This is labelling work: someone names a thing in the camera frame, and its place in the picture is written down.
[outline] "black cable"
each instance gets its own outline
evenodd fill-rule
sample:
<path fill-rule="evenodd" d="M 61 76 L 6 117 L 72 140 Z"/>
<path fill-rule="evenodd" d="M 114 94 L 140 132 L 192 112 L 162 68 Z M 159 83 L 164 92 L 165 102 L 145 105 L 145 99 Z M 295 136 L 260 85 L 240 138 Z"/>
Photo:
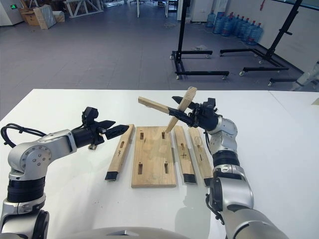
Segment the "black cable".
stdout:
<path fill-rule="evenodd" d="M 39 130 L 36 130 L 36 129 L 32 129 L 32 128 L 24 128 L 22 126 L 19 126 L 17 124 L 14 124 L 14 123 L 8 123 L 6 126 L 2 127 L 1 128 L 1 136 L 2 138 L 4 139 L 4 144 L 8 144 L 11 148 L 14 148 L 16 146 L 16 144 L 14 144 L 10 138 L 8 137 L 8 134 L 7 134 L 7 129 L 8 128 L 11 128 L 11 129 L 15 129 L 15 130 L 19 130 L 19 133 L 30 133 L 30 134 L 33 134 L 33 135 L 36 135 L 36 136 L 40 136 L 40 137 L 43 137 L 45 136 L 46 134 L 39 131 Z"/>
<path fill-rule="evenodd" d="M 208 137 L 207 131 L 204 132 L 204 135 L 205 135 L 205 140 L 206 140 L 206 146 L 207 146 L 208 151 L 209 151 L 209 153 L 211 155 L 211 152 L 210 152 L 210 149 L 209 149 L 209 137 Z"/>
<path fill-rule="evenodd" d="M 213 209 L 210 205 L 209 205 L 209 194 L 206 194 L 206 199 L 205 199 L 205 203 L 206 206 L 212 211 L 213 214 L 215 214 L 215 218 L 216 220 L 220 220 L 222 225 L 225 225 L 224 219 L 221 216 L 221 214 L 219 212 L 217 212 L 215 209 Z"/>

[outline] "white cabinet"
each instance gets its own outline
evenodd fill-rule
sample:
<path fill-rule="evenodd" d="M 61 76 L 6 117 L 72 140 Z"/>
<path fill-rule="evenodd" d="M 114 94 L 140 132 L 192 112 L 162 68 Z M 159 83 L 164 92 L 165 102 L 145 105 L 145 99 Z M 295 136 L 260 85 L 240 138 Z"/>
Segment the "white cabinet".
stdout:
<path fill-rule="evenodd" d="M 11 8 L 14 4 L 21 7 L 20 0 L 0 1 L 0 26 L 15 25 L 23 21 L 18 8 Z"/>

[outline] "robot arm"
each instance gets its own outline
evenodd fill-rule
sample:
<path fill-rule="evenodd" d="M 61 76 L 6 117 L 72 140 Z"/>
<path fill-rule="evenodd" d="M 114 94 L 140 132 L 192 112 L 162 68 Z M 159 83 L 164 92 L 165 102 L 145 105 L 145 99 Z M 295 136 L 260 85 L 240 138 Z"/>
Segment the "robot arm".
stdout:
<path fill-rule="evenodd" d="M 180 103 L 181 97 L 173 97 Z M 216 114 L 215 99 L 203 104 L 191 103 L 192 113 L 169 108 L 169 114 L 187 123 L 201 127 L 213 157 L 213 175 L 206 204 L 225 225 L 228 239 L 287 239 L 265 215 L 254 210 L 254 197 L 237 156 L 237 127 L 229 119 Z"/>
<path fill-rule="evenodd" d="M 96 122 L 97 116 L 97 109 L 87 107 L 80 127 L 50 133 L 11 150 L 8 156 L 11 166 L 8 194 L 3 201 L 0 221 L 2 233 L 14 233 L 29 239 L 46 238 L 49 214 L 41 208 L 45 202 L 44 185 L 49 164 L 75 153 L 77 148 L 86 145 L 95 148 L 104 142 L 103 134 L 111 139 L 128 129 L 127 125 L 110 128 L 114 121 Z"/>

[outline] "gray floor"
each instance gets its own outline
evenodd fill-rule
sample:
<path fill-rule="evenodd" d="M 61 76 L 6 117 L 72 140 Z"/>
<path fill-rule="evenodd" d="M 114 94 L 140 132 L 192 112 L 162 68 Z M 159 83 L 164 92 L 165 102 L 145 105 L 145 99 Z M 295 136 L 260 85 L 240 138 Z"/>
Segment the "gray floor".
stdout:
<path fill-rule="evenodd" d="M 179 23 L 176 13 L 164 17 L 164 9 L 147 4 L 116 6 L 104 13 L 67 19 L 49 30 L 20 23 L 2 27 L 0 38 L 0 119 L 34 88 L 44 89 L 142 89 L 268 90 L 269 78 L 298 77 L 291 69 L 250 72 L 240 77 L 244 66 L 260 66 L 251 53 L 219 57 L 223 48 L 246 47 L 235 37 L 214 35 L 200 24 L 187 24 L 184 50 L 205 45 L 211 59 L 185 59 L 187 70 L 228 70 L 221 76 L 189 76 L 177 81 L 172 50 L 177 49 Z M 166 28 L 165 23 L 176 24 Z M 272 90 L 288 90 L 291 84 L 275 84 Z"/>

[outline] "wooden base board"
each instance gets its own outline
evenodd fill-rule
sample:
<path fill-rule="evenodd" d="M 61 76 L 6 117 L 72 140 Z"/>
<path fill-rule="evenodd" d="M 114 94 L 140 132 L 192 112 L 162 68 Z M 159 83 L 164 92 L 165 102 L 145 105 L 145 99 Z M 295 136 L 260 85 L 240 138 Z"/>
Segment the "wooden base board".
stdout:
<path fill-rule="evenodd" d="M 132 188 L 175 187 L 175 167 L 166 127 L 137 127 Z"/>

